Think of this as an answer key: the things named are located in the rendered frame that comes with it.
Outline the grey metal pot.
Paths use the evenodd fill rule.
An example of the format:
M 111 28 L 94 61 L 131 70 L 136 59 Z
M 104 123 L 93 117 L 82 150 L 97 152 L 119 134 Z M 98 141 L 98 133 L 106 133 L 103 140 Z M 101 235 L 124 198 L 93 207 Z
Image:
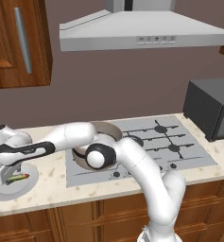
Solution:
M 75 162 L 88 170 L 103 170 L 116 163 L 114 145 L 122 139 L 121 130 L 114 124 L 92 121 L 95 136 L 90 144 L 72 149 Z

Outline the black toaster oven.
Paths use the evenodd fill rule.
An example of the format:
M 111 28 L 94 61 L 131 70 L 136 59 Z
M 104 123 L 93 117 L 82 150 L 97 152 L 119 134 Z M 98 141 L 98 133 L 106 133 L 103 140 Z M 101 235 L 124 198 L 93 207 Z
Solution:
M 224 78 L 190 80 L 182 112 L 209 142 L 224 139 Z

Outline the grey round plate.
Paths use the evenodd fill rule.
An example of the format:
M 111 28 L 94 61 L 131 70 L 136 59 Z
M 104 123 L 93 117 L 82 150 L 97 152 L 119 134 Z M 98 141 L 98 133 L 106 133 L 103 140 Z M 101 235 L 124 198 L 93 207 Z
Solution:
M 21 166 L 21 171 L 15 172 L 13 175 L 28 174 L 29 177 L 11 184 L 4 183 L 0 185 L 0 201 L 17 199 L 29 192 L 36 185 L 39 178 L 37 168 L 27 163 L 19 165 Z

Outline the green and red vegetable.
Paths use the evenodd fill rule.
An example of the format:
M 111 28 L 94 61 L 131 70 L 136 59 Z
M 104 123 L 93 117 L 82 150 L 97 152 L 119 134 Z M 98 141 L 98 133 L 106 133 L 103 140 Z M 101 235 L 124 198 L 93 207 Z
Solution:
M 24 180 L 27 179 L 29 177 L 28 174 L 19 174 L 19 175 L 13 175 L 10 178 L 8 178 L 8 180 L 6 181 L 7 184 L 11 184 L 13 182 L 17 182 L 20 180 Z

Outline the brown wooden wall cupboard door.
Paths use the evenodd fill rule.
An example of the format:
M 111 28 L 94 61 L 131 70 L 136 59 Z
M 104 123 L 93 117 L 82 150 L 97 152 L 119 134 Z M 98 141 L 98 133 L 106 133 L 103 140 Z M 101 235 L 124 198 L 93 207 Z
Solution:
M 15 25 L 20 8 L 26 27 L 32 73 L 26 72 Z M 44 0 L 0 0 L 0 89 L 45 86 L 51 82 L 53 57 Z

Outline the grey hob with black grates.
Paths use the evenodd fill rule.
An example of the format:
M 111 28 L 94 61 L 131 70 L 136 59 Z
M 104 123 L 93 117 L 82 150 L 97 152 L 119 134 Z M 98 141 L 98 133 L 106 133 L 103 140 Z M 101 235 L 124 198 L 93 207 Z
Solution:
M 216 165 L 213 158 L 186 129 L 175 115 L 112 120 L 123 137 L 135 140 L 164 171 L 184 170 Z M 88 170 L 74 160 L 72 149 L 66 151 L 66 186 L 130 178 L 119 163 L 103 170 Z M 119 178 L 112 173 L 118 171 Z

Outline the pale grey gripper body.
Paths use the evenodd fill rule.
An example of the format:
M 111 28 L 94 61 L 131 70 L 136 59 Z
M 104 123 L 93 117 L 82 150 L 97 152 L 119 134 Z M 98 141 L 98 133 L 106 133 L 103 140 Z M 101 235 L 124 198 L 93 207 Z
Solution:
M 4 184 L 15 172 L 20 172 L 19 164 L 6 166 L 0 164 L 0 185 Z

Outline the grey range hood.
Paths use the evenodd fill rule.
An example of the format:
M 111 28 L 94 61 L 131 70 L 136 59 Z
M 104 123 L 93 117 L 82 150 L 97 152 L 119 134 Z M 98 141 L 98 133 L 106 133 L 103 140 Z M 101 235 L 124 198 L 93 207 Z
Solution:
M 174 11 L 176 0 L 105 0 L 60 25 L 62 51 L 224 46 L 224 29 Z

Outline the brown wooden drawer front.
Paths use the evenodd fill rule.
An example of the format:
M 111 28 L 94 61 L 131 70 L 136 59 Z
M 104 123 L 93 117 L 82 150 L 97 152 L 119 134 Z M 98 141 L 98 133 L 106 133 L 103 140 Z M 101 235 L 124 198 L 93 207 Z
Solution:
M 224 180 L 188 185 L 183 201 L 224 198 Z
M 146 211 L 146 200 L 143 194 L 104 199 L 99 203 L 99 219 L 128 216 Z
M 45 211 L 0 216 L 0 242 L 55 242 Z

